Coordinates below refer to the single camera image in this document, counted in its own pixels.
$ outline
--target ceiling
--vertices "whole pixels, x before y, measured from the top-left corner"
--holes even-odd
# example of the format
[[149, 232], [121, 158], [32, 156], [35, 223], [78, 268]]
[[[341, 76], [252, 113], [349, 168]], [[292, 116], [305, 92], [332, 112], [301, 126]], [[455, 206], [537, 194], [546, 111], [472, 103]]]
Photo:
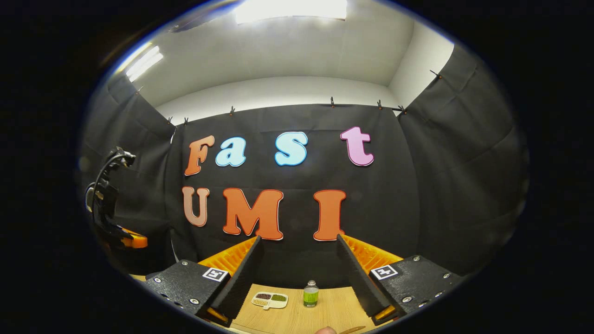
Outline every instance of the ceiling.
[[237, 81], [311, 75], [388, 86], [413, 32], [413, 19], [373, 0], [349, 0], [346, 21], [273, 18], [237, 25], [233, 12], [152, 43], [163, 59], [134, 81], [157, 107]]

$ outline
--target foam letter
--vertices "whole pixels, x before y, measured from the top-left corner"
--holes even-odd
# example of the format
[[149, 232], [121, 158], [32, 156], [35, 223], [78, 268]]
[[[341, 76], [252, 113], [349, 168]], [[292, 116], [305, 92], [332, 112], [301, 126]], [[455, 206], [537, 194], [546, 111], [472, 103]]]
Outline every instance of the foam letter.
[[321, 190], [314, 194], [314, 198], [320, 204], [320, 222], [314, 239], [332, 241], [336, 240], [336, 235], [345, 234], [340, 229], [340, 202], [346, 198], [345, 192]]
[[237, 220], [239, 220], [245, 235], [251, 235], [259, 221], [256, 235], [268, 240], [283, 238], [283, 234], [279, 231], [279, 203], [283, 199], [281, 191], [263, 190], [253, 208], [249, 207], [241, 189], [225, 189], [223, 196], [227, 199], [227, 222], [223, 232], [239, 235], [241, 233], [237, 227]]
[[346, 140], [349, 159], [357, 166], [367, 166], [373, 162], [373, 154], [365, 154], [363, 142], [371, 141], [369, 134], [361, 133], [361, 128], [352, 127], [340, 134], [340, 139]]
[[239, 167], [245, 162], [245, 139], [242, 137], [233, 137], [225, 140], [221, 144], [221, 149], [223, 150], [219, 152], [217, 157], [214, 159], [217, 165], [221, 167], [225, 167], [227, 165]]
[[183, 187], [182, 193], [184, 194], [184, 214], [186, 219], [194, 226], [202, 227], [206, 224], [206, 197], [210, 194], [210, 191], [206, 188], [198, 188], [196, 193], [198, 194], [198, 208], [200, 209], [200, 215], [196, 217], [192, 210], [192, 196], [194, 195], [194, 188]]
[[307, 136], [303, 132], [285, 132], [276, 138], [276, 152], [274, 159], [279, 166], [296, 166], [302, 163], [307, 156], [305, 146]]
[[190, 175], [198, 174], [200, 172], [200, 166], [198, 165], [198, 161], [204, 162], [206, 160], [206, 153], [208, 153], [208, 147], [203, 146], [212, 146], [213, 144], [214, 137], [208, 136], [200, 140], [193, 141], [189, 145], [189, 161], [188, 167], [184, 172], [185, 176], [188, 177]]

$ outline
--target white tray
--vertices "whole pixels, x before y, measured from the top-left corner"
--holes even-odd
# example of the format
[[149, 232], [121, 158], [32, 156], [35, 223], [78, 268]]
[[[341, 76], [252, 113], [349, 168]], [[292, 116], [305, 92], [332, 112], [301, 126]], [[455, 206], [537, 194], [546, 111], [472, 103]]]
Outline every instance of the white tray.
[[[262, 299], [262, 298], [256, 298], [257, 295], [259, 294], [267, 294], [270, 295], [270, 299]], [[285, 301], [278, 301], [278, 300], [272, 300], [272, 296], [274, 295], [279, 295], [279, 296], [283, 296], [286, 298]], [[260, 291], [258, 293], [256, 293], [253, 297], [252, 297], [252, 304], [254, 305], [258, 305], [258, 306], [262, 306], [263, 309], [268, 310], [269, 308], [283, 308], [285, 306], [287, 306], [287, 302], [289, 301], [289, 296], [287, 295], [283, 295], [283, 294], [277, 294], [275, 292], [263, 292]]]

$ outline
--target black foam pad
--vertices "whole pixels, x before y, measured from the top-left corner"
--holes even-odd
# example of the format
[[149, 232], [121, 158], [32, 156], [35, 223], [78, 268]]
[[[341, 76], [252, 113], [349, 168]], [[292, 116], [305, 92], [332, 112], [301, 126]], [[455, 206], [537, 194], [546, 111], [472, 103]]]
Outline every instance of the black foam pad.
[[262, 261], [264, 250], [261, 237], [249, 249], [241, 261], [237, 271], [225, 285], [221, 293], [214, 299], [212, 308], [221, 312], [227, 318], [235, 319], [244, 304], [245, 297], [254, 282], [258, 265]]
[[340, 235], [336, 241], [336, 251], [343, 263], [344, 273], [367, 316], [372, 317], [390, 306], [389, 300], [374, 286], [367, 273], [361, 268], [346, 241]]

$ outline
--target orange letter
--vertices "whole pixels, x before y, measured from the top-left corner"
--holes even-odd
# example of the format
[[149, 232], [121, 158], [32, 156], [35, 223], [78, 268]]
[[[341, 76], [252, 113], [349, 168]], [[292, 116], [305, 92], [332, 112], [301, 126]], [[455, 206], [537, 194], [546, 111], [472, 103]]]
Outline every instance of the orange letter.
[[204, 137], [201, 140], [193, 141], [189, 145], [189, 161], [188, 167], [184, 173], [185, 176], [190, 176], [194, 174], [198, 174], [200, 172], [200, 166], [198, 166], [198, 161], [204, 162], [206, 160], [206, 153], [208, 153], [208, 147], [214, 144], [214, 137], [208, 136]]
[[196, 193], [198, 194], [198, 202], [200, 208], [200, 215], [196, 217], [192, 210], [192, 196], [194, 195], [194, 188], [184, 187], [182, 188], [184, 194], [184, 214], [186, 219], [192, 223], [192, 225], [202, 227], [206, 224], [206, 197], [210, 194], [210, 191], [206, 188], [198, 188]]
[[336, 235], [345, 234], [340, 229], [340, 202], [346, 198], [344, 191], [321, 190], [314, 194], [320, 204], [320, 224], [314, 233], [317, 241], [336, 240]]
[[228, 188], [223, 191], [227, 199], [227, 224], [223, 232], [239, 235], [241, 230], [237, 227], [237, 219], [245, 235], [251, 235], [256, 223], [260, 221], [256, 235], [262, 239], [281, 240], [283, 234], [279, 231], [279, 203], [283, 193], [278, 190], [263, 190], [254, 208], [250, 208], [245, 199], [244, 192], [237, 188]]

